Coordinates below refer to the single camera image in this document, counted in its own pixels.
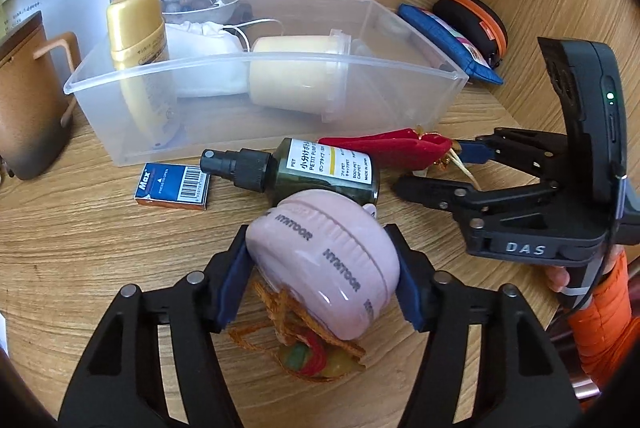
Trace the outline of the person right hand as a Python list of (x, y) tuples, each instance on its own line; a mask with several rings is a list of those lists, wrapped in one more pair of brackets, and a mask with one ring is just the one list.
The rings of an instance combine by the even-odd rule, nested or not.
[[(563, 267), (547, 267), (544, 269), (544, 274), (552, 292), (560, 293), (570, 284), (570, 274)], [(626, 278), (628, 278), (626, 249), (623, 245), (616, 244), (608, 254), (599, 284), (594, 292), (602, 294), (605, 289), (612, 289), (615, 284)]]

